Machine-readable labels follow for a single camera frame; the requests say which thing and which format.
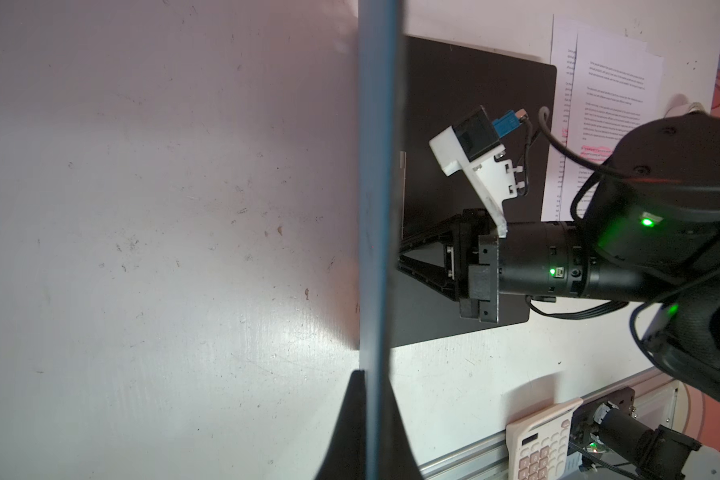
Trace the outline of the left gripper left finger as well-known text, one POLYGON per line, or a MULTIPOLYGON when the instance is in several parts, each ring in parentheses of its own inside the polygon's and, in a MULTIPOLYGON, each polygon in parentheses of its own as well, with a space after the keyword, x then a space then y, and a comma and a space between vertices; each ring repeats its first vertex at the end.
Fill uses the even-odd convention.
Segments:
POLYGON ((365 372, 351 373, 317 480, 366 478, 367 397, 365 372))

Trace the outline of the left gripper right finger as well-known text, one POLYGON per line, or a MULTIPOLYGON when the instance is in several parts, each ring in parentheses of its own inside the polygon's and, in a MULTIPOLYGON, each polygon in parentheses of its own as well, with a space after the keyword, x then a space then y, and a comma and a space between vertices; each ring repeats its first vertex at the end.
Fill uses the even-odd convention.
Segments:
POLYGON ((422 480, 390 382, 386 390, 389 413, 388 446, 386 447, 386 478, 394 480, 422 480))

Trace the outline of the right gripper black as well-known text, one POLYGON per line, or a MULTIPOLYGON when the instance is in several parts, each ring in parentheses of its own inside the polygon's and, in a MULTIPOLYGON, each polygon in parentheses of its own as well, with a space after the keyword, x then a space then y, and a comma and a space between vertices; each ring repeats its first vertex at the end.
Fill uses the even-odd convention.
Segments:
POLYGON ((499 322, 499 236, 485 210, 465 209, 457 224, 456 216, 451 216, 405 236, 399 255, 397 269, 449 300, 458 301, 461 318, 499 322), (453 243, 456 281, 445 267, 402 256, 432 245, 453 243))

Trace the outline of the blue folder black inside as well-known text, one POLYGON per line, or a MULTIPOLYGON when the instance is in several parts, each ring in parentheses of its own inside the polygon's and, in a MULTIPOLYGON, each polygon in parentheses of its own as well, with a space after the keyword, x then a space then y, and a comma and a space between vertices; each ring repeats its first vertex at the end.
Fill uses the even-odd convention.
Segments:
MULTIPOLYGON (((366 478, 386 478, 390 351, 399 327, 426 339, 474 323, 451 301, 397 269, 399 246, 461 209, 487 212, 462 172, 445 175, 429 140, 479 106, 493 114, 550 105, 557 71, 506 52, 408 36, 401 1, 358 4, 359 360, 365 372, 366 478)), ((530 161, 532 192, 513 219, 541 211, 546 154, 530 161)))

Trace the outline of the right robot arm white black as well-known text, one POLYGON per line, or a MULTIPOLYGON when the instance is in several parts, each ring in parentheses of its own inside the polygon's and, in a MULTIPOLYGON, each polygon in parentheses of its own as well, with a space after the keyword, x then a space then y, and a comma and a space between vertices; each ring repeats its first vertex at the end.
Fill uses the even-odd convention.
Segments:
POLYGON ((663 373, 720 403, 720 118, 687 113, 641 125, 590 169, 584 213, 508 223, 494 206, 405 238, 399 270, 495 323, 504 295, 529 307, 590 299, 581 321, 657 307, 633 339, 663 373))

